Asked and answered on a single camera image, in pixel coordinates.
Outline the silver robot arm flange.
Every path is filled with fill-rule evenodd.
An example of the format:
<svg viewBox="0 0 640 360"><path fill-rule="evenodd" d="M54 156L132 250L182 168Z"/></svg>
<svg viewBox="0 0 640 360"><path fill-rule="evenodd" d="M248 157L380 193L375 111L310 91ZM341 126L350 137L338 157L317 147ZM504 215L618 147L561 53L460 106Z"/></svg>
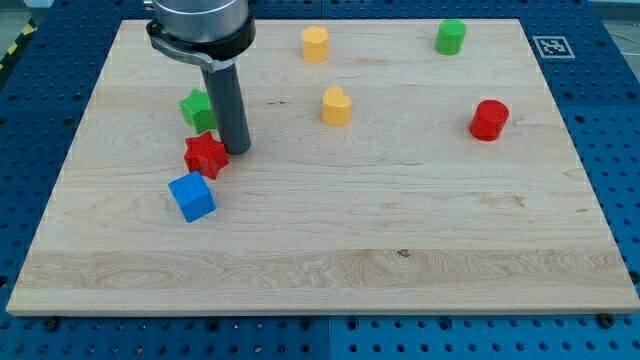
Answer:
<svg viewBox="0 0 640 360"><path fill-rule="evenodd" d="M208 72L232 66L256 36L248 0L153 0L146 25L151 46Z"/></svg>

